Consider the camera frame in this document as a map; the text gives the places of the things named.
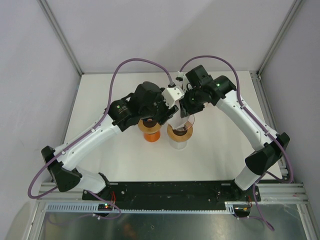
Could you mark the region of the orange glass carafe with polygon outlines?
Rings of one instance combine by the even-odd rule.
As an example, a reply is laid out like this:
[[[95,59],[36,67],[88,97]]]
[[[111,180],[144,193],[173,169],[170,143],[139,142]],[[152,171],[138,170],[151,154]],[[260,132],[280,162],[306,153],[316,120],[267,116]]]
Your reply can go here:
[[[154,142],[158,141],[159,138],[161,137],[161,132],[157,131],[157,132],[152,133],[152,134],[144,133],[143,137],[147,142],[154,143]]]

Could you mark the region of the pink glass dripper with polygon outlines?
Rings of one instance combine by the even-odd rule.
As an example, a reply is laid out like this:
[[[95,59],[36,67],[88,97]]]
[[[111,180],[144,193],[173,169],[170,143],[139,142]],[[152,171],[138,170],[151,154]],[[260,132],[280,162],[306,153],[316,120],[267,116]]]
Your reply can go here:
[[[187,121],[187,123],[184,125],[184,127],[182,128],[178,128],[178,129],[173,129],[175,131],[185,131],[185,130],[188,130],[189,128],[191,128],[193,125],[194,125],[194,122],[195,122],[195,116],[192,114],[192,115],[189,115],[189,119]]]

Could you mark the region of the clear glass carafe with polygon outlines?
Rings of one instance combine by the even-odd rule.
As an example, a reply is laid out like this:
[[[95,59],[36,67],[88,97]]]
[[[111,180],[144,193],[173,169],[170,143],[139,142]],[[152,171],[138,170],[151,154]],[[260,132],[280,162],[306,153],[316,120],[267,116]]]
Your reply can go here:
[[[187,146],[188,142],[187,141],[177,142],[170,139],[169,144],[172,148],[176,150],[183,150]]]

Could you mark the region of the white paper coffee filter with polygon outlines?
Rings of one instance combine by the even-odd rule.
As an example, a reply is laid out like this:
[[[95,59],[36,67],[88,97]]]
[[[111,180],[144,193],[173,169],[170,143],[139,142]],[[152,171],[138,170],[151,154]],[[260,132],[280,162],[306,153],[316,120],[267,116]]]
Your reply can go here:
[[[190,115],[184,110],[184,108],[181,107],[181,104],[179,101],[176,101],[175,105],[178,107],[178,110],[173,115],[173,117],[167,121],[173,130],[184,127],[190,117]]]

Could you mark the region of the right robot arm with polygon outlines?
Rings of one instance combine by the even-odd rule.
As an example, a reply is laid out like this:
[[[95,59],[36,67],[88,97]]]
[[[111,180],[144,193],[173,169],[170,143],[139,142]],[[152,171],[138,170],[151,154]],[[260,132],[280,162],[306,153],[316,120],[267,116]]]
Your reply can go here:
[[[274,129],[252,112],[232,81],[221,75],[212,78],[202,65],[187,73],[178,72],[176,80],[182,82],[184,97],[179,101],[181,116],[194,115],[212,104],[224,112],[241,130],[254,152],[245,158],[245,167],[234,179],[231,196],[242,201],[249,194],[249,188],[282,156],[290,138],[284,132]]]

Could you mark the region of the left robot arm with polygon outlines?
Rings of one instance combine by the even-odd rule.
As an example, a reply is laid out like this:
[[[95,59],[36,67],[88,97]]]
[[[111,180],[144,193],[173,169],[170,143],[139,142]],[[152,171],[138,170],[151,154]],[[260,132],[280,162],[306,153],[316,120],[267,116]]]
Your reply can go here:
[[[102,173],[80,169],[83,158],[106,140],[135,126],[140,120],[151,119],[160,126],[178,111],[176,101],[184,96],[178,86],[160,88],[145,81],[134,92],[113,101],[103,115],[84,133],[56,148],[41,150],[47,169],[60,192],[75,187],[89,190],[100,200],[110,196],[109,182]]]

